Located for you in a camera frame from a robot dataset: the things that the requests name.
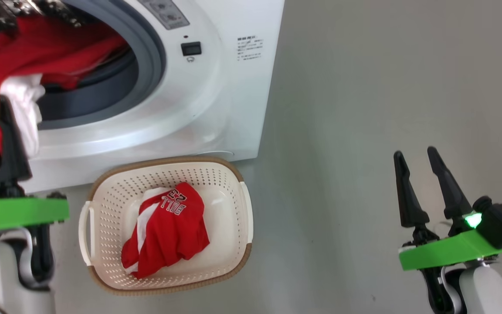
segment white washing machine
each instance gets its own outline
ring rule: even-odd
[[[136,161],[257,156],[284,0],[64,2],[115,28],[131,51],[93,78],[106,82],[99,88],[47,88],[27,191],[90,183]],[[44,114],[63,101],[77,108]]]

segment green plastic bar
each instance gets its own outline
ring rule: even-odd
[[[403,270],[453,265],[502,253],[494,248],[478,231],[462,232],[399,254]]]
[[[66,199],[0,199],[0,230],[42,225],[68,218],[69,205]]]

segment white plastic basket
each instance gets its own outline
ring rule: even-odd
[[[210,244],[191,260],[138,280],[121,264],[145,191],[190,183],[205,203]],[[90,216],[90,249],[86,223]],[[100,177],[81,211],[78,242],[92,278],[113,294],[166,294],[226,280],[247,262],[253,240],[253,212],[243,178],[230,163],[211,157],[176,157],[109,171]]]

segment red clothing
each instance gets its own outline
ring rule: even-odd
[[[15,31],[0,33],[0,86],[10,76],[42,73],[42,84],[72,89],[110,52],[127,44],[104,23],[74,28],[57,18],[28,16],[17,18],[17,25]]]
[[[203,219],[203,200],[189,183],[180,183],[171,191],[146,199],[139,215],[152,205],[157,207],[146,222],[144,243],[138,243],[137,225],[121,253],[124,268],[138,263],[137,272],[132,273],[138,279],[181,259],[189,260],[210,243]]]

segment gray floor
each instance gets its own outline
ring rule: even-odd
[[[502,201],[502,1],[287,0],[261,152],[237,163],[255,215],[245,268],[179,294],[107,294],[78,252],[75,187],[54,230],[58,313],[430,313],[398,262],[411,230],[392,162],[401,149],[434,227],[428,145],[470,201]]]

